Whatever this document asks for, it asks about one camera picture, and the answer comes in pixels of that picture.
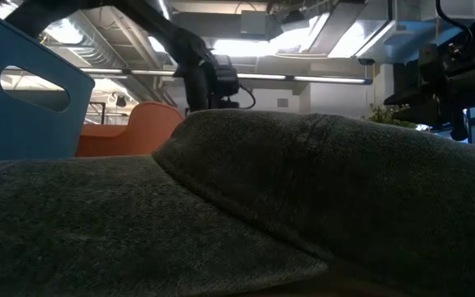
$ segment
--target orange seat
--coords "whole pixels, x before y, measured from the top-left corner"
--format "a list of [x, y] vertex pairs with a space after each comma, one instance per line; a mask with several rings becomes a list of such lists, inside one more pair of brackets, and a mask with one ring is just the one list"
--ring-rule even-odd
[[155, 102], [138, 104], [128, 125], [84, 125], [76, 157], [149, 154], [181, 123], [177, 109]]

